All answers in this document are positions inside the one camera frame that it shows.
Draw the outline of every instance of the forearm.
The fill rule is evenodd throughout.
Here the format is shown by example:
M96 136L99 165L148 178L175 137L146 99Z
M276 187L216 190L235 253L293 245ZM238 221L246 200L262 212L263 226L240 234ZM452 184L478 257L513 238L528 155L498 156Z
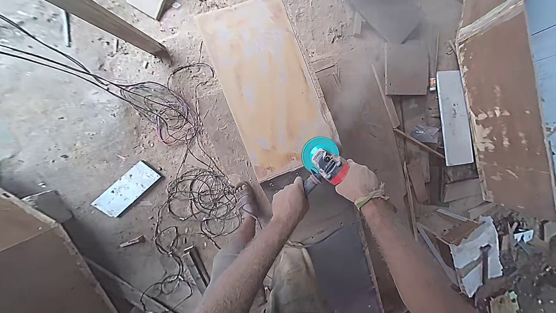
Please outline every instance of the forearm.
M263 279L297 223L273 218L219 277L197 313L248 312Z
M399 222L386 201L373 199L361 211L411 312L476 312L448 287L431 255Z

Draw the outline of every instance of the plastic bag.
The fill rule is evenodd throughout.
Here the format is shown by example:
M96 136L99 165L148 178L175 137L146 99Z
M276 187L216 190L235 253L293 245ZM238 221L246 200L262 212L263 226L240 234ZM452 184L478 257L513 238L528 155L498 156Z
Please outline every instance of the plastic bag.
M438 128L431 126L415 126L411 130L411 137L422 143L435 144L438 142Z

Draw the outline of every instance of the teal grinding disc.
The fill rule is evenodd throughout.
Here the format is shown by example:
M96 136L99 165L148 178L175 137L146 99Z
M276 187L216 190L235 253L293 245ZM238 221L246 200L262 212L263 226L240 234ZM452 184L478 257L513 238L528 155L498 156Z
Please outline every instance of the teal grinding disc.
M301 152L301 159L303 161L303 165L308 171L318 172L316 166L312 163L311 159L312 156L317 152L319 149L324 149L331 154L340 155L340 151L338 147L334 143L334 141L325 138L325 137L316 137L305 144L303 147L303 152Z

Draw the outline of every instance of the sandal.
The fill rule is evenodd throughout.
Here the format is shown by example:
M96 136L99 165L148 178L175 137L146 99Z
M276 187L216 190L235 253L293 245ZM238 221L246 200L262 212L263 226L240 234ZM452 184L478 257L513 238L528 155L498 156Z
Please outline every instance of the sandal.
M255 193L251 185L246 181L241 181L236 186L237 205L240 210L251 215L255 219L259 218L259 203L255 198Z

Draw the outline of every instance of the angle grinder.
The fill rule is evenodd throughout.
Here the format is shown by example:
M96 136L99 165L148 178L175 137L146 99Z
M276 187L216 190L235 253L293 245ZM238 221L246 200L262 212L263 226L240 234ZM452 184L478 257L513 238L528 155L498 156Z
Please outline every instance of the angle grinder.
M306 196L323 181L338 185L348 174L347 161L340 156L336 144L328 138L309 140L303 147L301 158L303 165L311 173L311 177L303 182Z

